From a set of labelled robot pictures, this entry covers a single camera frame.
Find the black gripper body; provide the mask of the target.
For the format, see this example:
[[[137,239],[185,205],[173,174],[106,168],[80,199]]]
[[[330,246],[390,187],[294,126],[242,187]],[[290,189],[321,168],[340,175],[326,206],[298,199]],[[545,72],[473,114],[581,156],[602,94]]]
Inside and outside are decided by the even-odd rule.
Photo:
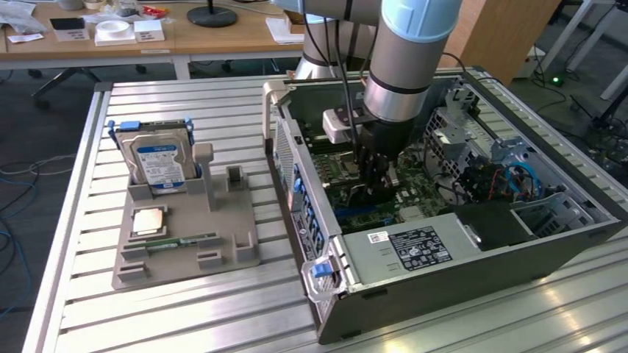
[[[397,161],[410,139],[410,121],[389,122],[380,119],[361,125],[357,140],[356,162],[370,158],[386,163]]]

